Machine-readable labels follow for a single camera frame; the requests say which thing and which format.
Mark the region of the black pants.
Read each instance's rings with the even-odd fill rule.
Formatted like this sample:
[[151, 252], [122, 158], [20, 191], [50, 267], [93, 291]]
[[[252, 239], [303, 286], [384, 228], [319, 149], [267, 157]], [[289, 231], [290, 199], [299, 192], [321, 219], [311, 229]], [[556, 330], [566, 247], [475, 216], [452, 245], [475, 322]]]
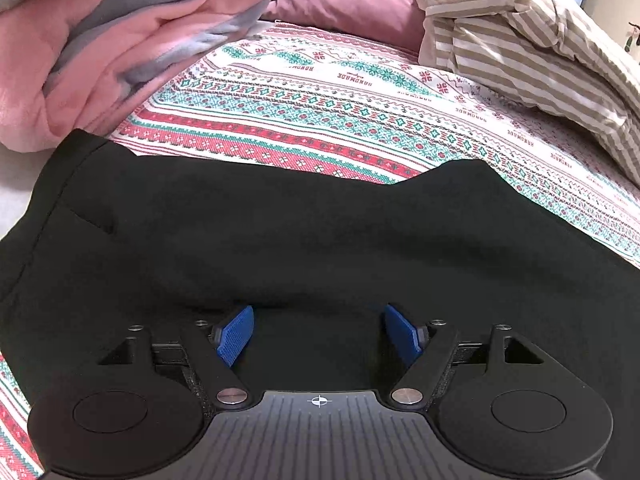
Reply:
[[246, 305], [248, 388], [386, 389], [386, 304], [470, 338], [512, 325], [608, 402], [602, 476], [638, 477], [638, 270], [479, 160], [379, 185], [77, 131], [1, 243], [1, 350], [28, 400], [131, 325]]

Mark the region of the patterned knit-print bedsheet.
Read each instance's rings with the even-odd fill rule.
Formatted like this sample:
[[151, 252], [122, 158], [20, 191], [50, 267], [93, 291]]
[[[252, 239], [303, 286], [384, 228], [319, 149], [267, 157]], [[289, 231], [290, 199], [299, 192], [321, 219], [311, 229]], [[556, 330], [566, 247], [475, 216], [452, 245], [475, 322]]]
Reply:
[[[639, 272], [638, 186], [589, 134], [369, 41], [278, 25], [206, 55], [105, 140], [138, 156], [379, 185], [479, 160]], [[2, 353], [1, 419], [26, 477], [39, 471], [26, 437], [37, 399], [26, 398]]]

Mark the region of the beige striped duvet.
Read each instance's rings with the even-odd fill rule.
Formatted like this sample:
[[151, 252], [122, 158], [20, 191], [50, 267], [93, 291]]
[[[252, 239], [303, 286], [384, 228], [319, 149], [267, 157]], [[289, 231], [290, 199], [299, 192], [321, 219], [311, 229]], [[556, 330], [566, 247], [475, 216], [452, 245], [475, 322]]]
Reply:
[[639, 65], [572, 0], [416, 0], [422, 65], [590, 132], [639, 179]]

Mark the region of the pink fleece blanket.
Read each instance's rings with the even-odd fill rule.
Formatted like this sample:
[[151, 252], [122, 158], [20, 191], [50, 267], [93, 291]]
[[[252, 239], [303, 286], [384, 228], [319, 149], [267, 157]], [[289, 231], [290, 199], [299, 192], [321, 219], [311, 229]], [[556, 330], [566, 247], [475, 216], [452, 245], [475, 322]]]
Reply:
[[252, 30], [270, 0], [1, 0], [1, 143], [50, 150], [111, 132], [202, 55]]

